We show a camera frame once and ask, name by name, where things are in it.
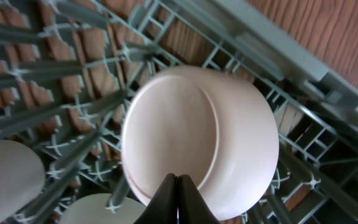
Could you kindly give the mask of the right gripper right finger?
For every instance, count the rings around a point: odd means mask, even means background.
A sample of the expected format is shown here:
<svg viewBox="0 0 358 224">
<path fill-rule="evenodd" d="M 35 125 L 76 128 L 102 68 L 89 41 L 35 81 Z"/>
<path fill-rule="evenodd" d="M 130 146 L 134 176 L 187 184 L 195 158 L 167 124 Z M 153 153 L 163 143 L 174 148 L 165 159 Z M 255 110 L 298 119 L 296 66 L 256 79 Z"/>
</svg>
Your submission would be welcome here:
<svg viewBox="0 0 358 224">
<path fill-rule="evenodd" d="M 178 177 L 180 224 L 219 224 L 189 175 Z"/>
</svg>

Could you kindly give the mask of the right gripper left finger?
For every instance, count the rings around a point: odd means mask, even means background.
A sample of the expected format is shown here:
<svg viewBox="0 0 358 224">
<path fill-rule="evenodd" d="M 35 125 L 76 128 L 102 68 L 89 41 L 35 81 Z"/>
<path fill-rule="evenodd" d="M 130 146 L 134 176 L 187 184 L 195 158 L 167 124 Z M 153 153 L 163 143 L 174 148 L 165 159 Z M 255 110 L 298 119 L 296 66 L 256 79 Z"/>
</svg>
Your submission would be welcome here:
<svg viewBox="0 0 358 224">
<path fill-rule="evenodd" d="M 134 224 L 173 224 L 177 222 L 177 177 L 167 174 Z"/>
</svg>

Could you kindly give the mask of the white plastic cup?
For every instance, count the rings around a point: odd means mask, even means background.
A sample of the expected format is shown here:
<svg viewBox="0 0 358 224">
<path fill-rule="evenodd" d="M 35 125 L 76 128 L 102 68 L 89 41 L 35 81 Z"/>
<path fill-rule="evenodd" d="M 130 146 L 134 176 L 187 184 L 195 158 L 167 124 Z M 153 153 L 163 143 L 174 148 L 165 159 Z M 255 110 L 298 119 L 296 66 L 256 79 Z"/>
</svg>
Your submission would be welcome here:
<svg viewBox="0 0 358 224">
<path fill-rule="evenodd" d="M 105 207 L 109 198 L 109 194 L 93 194 L 77 200 L 65 210 L 59 224 L 132 224 L 145 210 L 144 205 L 126 197 L 113 213 Z"/>
</svg>

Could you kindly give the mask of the pink bowl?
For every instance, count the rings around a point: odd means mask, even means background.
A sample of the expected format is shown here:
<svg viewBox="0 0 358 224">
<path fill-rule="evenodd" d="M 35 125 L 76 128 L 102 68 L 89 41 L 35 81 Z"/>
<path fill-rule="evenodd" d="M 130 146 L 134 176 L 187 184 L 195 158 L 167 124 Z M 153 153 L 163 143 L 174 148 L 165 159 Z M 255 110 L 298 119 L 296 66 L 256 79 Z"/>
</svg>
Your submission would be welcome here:
<svg viewBox="0 0 358 224">
<path fill-rule="evenodd" d="M 243 78 L 194 66 L 166 69 L 141 87 L 121 132 L 124 175 L 144 205 L 167 174 L 187 174 L 220 221 L 260 200 L 278 155 L 263 94 Z"/>
</svg>

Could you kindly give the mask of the white bowl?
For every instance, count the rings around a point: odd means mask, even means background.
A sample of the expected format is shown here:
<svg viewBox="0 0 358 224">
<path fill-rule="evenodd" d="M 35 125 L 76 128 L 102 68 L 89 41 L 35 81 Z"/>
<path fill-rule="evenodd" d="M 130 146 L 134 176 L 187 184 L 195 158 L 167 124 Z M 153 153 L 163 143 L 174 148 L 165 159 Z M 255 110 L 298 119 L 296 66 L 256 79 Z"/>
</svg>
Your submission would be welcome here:
<svg viewBox="0 0 358 224">
<path fill-rule="evenodd" d="M 45 167 L 29 147 L 0 140 L 0 223 L 36 198 L 45 184 Z"/>
</svg>

